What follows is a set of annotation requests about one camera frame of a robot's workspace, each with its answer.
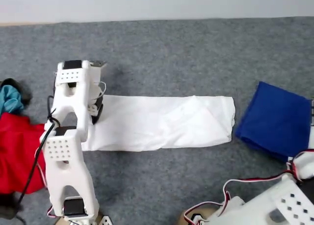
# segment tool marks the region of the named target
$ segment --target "teal fabric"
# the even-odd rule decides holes
[[[18,90],[11,85],[4,85],[0,90],[0,114],[20,113],[23,109],[24,105]]]

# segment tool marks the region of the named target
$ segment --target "blue fabric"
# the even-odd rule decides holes
[[[308,148],[311,101],[260,82],[235,135],[282,161]]]
[[[0,114],[20,113],[24,109],[21,103],[21,95],[16,88],[11,85],[4,85],[0,90]]]

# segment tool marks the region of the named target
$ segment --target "red fabric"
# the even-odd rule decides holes
[[[0,118],[0,193],[21,192],[26,184],[35,150],[44,125],[31,125],[29,118],[3,113]],[[45,173],[45,160],[41,153],[38,163]],[[26,191],[27,194],[44,187],[38,167]]]

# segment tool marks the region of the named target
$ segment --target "gray carpet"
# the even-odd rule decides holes
[[[53,72],[69,59],[107,60],[102,80],[108,94],[232,96],[238,124],[259,80],[312,97],[314,18],[0,28],[0,77],[23,80],[31,90],[25,113],[33,122],[46,121]],[[196,203],[222,201],[227,179],[268,176],[285,167],[236,138],[210,148],[86,152],[84,157],[101,208],[114,225],[173,225]],[[230,192],[249,200],[270,185],[236,183]],[[45,216],[47,191],[26,196],[23,205],[20,215],[29,225],[53,223]]]

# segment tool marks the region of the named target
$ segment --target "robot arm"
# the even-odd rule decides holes
[[[56,216],[79,225],[96,225],[99,204],[92,177],[83,159],[81,143],[87,140],[88,125],[95,124],[102,112],[103,97],[98,84],[104,62],[71,60],[58,64],[50,120],[45,124],[44,139],[53,126],[43,147],[46,161],[46,181],[50,201]],[[62,125],[74,112],[76,126]],[[64,189],[72,186],[78,197],[65,197]]]
[[[295,172],[282,176],[282,180],[244,203],[240,197],[232,198],[208,218],[195,216],[193,223],[200,225],[312,225],[314,224],[314,150],[301,152],[291,161]],[[284,218],[277,223],[272,213]]]

